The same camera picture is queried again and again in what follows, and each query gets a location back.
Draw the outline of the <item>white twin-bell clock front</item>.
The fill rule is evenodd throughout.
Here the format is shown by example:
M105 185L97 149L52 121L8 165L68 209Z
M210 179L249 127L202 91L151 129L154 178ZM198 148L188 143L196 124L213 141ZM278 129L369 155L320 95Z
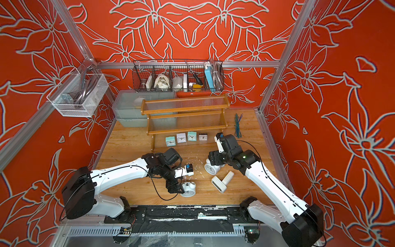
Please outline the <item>white twin-bell clock front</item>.
M184 192L181 194L182 197L193 197L196 194L196 184L194 182L184 182L182 183L182 188Z

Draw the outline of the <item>white twin-bell clock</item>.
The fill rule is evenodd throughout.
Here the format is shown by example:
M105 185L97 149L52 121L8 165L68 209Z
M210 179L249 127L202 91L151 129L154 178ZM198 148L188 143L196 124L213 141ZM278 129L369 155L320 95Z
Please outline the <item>white twin-bell clock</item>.
M204 168L210 175L215 176L220 171L220 169L224 166L225 165L212 165L210 160L207 159Z
M182 197L193 197L196 194L196 184L194 182L184 182L182 183L182 188L184 192L181 194Z

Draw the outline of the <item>mint square alarm clock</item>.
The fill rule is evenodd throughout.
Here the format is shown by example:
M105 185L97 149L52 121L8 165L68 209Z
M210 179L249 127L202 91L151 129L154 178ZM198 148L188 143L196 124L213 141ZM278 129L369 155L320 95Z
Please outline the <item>mint square alarm clock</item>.
M165 137L165 143L167 147L176 146L176 139L174 136Z

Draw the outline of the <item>white square alarm clock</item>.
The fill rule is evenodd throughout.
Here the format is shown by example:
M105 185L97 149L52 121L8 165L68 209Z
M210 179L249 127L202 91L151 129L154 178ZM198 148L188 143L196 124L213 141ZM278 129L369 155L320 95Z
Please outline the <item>white square alarm clock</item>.
M178 133L177 134L177 143L186 143L187 142L187 136L186 133Z

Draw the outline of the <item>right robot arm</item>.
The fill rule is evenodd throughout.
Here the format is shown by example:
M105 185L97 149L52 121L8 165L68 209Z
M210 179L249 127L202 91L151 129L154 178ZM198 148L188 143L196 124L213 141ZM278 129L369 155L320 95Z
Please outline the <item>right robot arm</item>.
M229 134L217 133L216 151L208 155L212 166L229 165L254 182L274 203L272 209L258 199L242 202L248 215L279 232L289 247L324 247L324 213L316 204L309 205L286 188L264 165L256 148L243 150Z

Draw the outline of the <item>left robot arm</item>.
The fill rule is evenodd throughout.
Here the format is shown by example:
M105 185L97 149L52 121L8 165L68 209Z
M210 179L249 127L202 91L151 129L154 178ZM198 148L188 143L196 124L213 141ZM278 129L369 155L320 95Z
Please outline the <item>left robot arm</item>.
M85 215L125 219L131 210L127 199L105 196L103 191L146 177L162 178L166 181L169 193L183 194L185 190L180 180L193 175L193 165L183 165L182 160L180 154L170 148L164 153L147 153L131 162L106 169L89 170L86 166L81 167L62 188L62 215L68 220Z

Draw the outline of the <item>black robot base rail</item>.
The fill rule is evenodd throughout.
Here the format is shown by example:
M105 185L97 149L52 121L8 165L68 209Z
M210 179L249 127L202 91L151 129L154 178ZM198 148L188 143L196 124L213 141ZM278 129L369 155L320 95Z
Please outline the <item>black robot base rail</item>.
M238 205L140 205L120 220L106 216L105 224L132 227L132 233L243 233L241 228L260 229Z

